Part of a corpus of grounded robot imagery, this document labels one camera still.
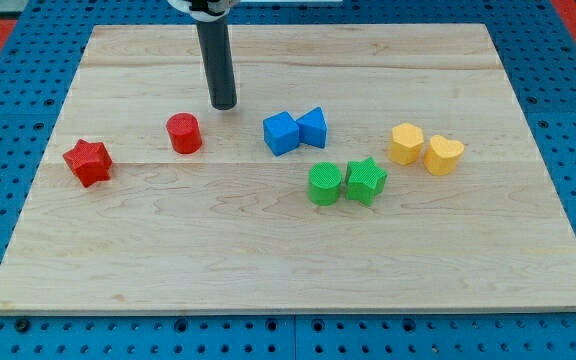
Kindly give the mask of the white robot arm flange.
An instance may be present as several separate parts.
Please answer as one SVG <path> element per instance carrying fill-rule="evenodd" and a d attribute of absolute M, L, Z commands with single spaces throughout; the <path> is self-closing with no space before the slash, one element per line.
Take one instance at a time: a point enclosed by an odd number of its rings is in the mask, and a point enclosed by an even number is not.
<path fill-rule="evenodd" d="M 240 0 L 167 0 L 174 9 L 200 22 L 214 22 L 227 16 Z"/>

